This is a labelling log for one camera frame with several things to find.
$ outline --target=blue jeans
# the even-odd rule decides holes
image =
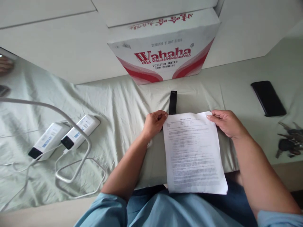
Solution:
[[[239,184],[226,179],[228,184],[227,195],[197,193],[204,200],[217,207],[243,226],[258,226],[253,212],[248,204],[244,188]],[[167,190],[164,185],[135,190],[127,204],[128,226],[135,219],[144,205],[158,192]]]

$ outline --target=white power bank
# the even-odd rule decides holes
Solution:
[[[100,121],[92,115],[85,115],[77,125],[82,129],[88,136],[97,128]],[[61,143],[66,147],[67,150],[77,149],[85,138],[75,128],[72,128],[65,137],[61,140]]]
[[[52,123],[45,133],[43,133],[41,138],[36,142],[28,155],[33,159],[36,159],[41,154],[45,153],[38,160],[43,161],[48,159],[55,151],[55,147],[60,144],[61,138],[69,131],[69,129],[70,128],[63,123]]]

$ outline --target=hand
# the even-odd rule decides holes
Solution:
[[[248,131],[230,110],[213,110],[212,115],[207,118],[214,122],[228,137],[239,139],[244,136],[249,136]]]
[[[157,133],[160,132],[168,114],[163,110],[150,113],[146,116],[142,135],[151,140]]]
[[[7,73],[13,66],[13,63],[7,57],[0,57],[0,75]]]

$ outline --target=bed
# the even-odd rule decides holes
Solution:
[[[274,48],[264,58],[205,69],[196,76],[141,86],[137,86],[128,75],[73,85],[18,59],[13,72],[0,78],[0,84],[12,89],[10,98],[54,105],[75,122],[85,114],[96,116],[101,124],[90,135],[93,146],[89,157],[106,169],[105,179],[140,134],[146,115],[159,109],[168,111],[171,90],[178,91],[177,113],[233,110],[264,149],[271,164],[276,164],[303,160],[303,155],[290,159],[282,154],[278,160],[275,158],[279,140],[276,133],[284,133],[278,122],[282,120],[291,124],[295,121],[303,126],[303,66],[298,57],[302,56],[302,52],[298,44],[291,42]],[[264,117],[250,83],[266,79],[272,82],[288,115]],[[31,162],[27,154],[49,125],[64,121],[59,114],[44,107],[12,103],[0,103],[0,107],[0,164],[18,162],[18,168]],[[220,131],[218,134],[224,171],[238,170],[231,141]],[[87,144],[83,143],[76,151],[69,152],[60,160],[59,167],[81,159],[86,148]],[[26,190],[12,200],[7,211],[70,200],[72,196],[96,189],[102,179],[102,171],[89,160],[74,183],[55,181],[55,161],[63,150],[59,147],[48,160],[37,163],[29,170],[30,180]],[[165,163],[163,132],[160,132],[149,144],[137,189],[166,183]],[[66,168],[64,176],[71,178],[75,169],[76,166]],[[23,186],[25,172],[14,173],[11,166],[0,166],[0,170],[2,206]],[[56,183],[66,193],[59,190]]]

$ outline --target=black smartphone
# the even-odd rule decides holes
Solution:
[[[286,114],[286,110],[270,81],[255,82],[251,86],[263,107],[266,117],[283,116]]]

